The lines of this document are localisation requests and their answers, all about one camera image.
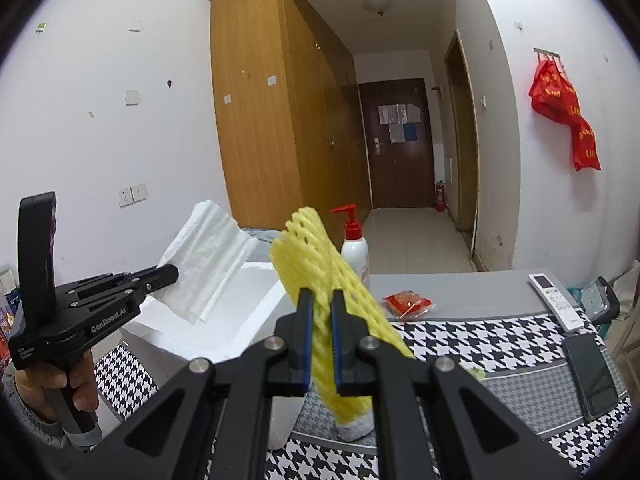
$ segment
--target fire extinguisher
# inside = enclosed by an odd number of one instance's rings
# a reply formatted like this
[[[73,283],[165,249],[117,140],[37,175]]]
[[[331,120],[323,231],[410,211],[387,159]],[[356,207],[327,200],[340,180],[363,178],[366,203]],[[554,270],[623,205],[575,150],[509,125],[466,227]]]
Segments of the fire extinguisher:
[[[436,184],[436,211],[443,212],[447,205],[445,204],[447,188],[444,186],[444,180]]]

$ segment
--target red bottle cap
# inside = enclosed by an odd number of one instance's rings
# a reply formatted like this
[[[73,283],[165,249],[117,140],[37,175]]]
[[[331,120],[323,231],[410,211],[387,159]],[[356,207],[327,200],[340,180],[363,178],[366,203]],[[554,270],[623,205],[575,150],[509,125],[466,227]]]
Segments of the red bottle cap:
[[[344,225],[344,239],[360,240],[360,238],[362,238],[362,227],[356,220],[356,205],[349,204],[349,205],[343,205],[342,207],[337,207],[335,209],[331,209],[332,213],[341,213],[343,211],[345,211],[348,216],[348,220]]]

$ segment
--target foam box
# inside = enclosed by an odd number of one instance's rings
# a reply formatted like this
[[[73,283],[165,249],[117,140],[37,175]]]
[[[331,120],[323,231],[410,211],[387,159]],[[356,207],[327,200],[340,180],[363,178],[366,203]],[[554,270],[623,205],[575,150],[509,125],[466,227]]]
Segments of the foam box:
[[[295,311],[270,263],[242,265],[216,303],[206,323],[195,326],[152,297],[120,331],[129,349],[158,386],[188,361],[209,358],[214,364],[238,357],[245,348],[273,334],[276,320]],[[271,408],[269,449],[286,443],[302,409],[302,397],[275,397]]]

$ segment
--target doorway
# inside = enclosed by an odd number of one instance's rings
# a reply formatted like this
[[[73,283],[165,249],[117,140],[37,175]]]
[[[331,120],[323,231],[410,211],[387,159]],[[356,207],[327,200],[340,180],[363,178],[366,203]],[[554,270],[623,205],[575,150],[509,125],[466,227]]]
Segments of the doorway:
[[[372,206],[433,207],[433,141],[424,80],[377,81],[358,87],[369,152]],[[387,124],[381,119],[378,107],[396,104],[406,107],[401,110],[410,110],[407,118],[412,122]]]
[[[471,83],[457,31],[447,50],[445,67],[456,131],[458,218],[454,218],[454,224],[473,253],[478,211],[478,134]]]

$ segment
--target remote control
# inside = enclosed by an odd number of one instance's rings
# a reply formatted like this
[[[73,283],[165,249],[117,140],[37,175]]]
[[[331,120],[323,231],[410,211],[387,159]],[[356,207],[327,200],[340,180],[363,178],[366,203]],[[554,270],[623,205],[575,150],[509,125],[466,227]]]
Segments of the remote control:
[[[571,303],[567,301],[564,294],[551,283],[546,274],[542,272],[530,274],[529,280],[531,285],[538,291],[538,294],[545,300],[545,303],[556,316],[565,332],[577,332],[584,328],[584,321],[578,316],[578,313],[571,306]]]

